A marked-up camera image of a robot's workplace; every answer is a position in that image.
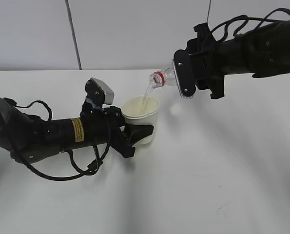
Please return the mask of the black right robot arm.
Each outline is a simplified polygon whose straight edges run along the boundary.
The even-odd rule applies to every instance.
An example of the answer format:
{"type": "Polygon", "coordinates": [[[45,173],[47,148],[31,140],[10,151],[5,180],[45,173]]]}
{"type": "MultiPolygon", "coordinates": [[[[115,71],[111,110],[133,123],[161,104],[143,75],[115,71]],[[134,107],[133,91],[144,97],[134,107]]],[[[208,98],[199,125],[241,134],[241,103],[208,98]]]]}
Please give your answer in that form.
{"type": "Polygon", "coordinates": [[[226,41],[217,41],[207,23],[194,27],[197,37],[174,53],[173,64],[180,95],[196,90],[224,97],[227,75],[251,74],[267,78],[290,73],[290,20],[273,22],[226,41]]]}

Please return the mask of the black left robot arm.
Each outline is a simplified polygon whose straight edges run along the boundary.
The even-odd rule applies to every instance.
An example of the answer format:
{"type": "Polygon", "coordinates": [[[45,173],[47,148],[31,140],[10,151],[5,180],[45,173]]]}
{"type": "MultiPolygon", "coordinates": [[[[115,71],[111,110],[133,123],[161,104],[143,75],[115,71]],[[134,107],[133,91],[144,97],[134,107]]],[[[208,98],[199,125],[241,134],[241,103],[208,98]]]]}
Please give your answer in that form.
{"type": "Polygon", "coordinates": [[[134,156],[134,145],[150,136],[152,124],[132,125],[125,121],[121,110],[110,106],[103,110],[82,112],[77,118],[43,120],[20,112],[10,100],[0,98],[0,112],[6,123],[0,124],[0,147],[21,163],[11,146],[7,133],[21,156],[36,163],[63,150],[74,150],[109,143],[124,158],[134,156]]]}

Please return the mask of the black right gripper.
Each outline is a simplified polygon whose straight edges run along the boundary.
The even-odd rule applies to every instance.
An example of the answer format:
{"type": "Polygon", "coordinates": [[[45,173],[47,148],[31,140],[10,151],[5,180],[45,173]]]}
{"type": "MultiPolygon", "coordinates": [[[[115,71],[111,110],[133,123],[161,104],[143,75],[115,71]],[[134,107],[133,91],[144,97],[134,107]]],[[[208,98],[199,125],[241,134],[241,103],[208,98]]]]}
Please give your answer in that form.
{"type": "Polygon", "coordinates": [[[193,29],[197,37],[187,42],[186,50],[177,50],[173,58],[180,95],[192,98],[197,87],[198,90],[210,90],[211,99],[220,99],[225,96],[224,75],[214,64],[216,40],[207,23],[193,29]]]}

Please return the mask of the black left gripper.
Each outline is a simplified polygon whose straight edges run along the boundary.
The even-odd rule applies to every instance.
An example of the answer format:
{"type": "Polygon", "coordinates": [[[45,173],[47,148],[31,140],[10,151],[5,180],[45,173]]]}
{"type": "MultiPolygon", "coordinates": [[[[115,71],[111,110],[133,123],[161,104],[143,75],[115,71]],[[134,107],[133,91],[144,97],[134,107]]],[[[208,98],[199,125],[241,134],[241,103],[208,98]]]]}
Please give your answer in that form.
{"type": "Polygon", "coordinates": [[[133,125],[126,123],[121,109],[110,106],[104,109],[107,126],[110,127],[110,146],[120,153],[123,158],[131,158],[135,154],[135,145],[154,131],[152,125],[133,125]]]}

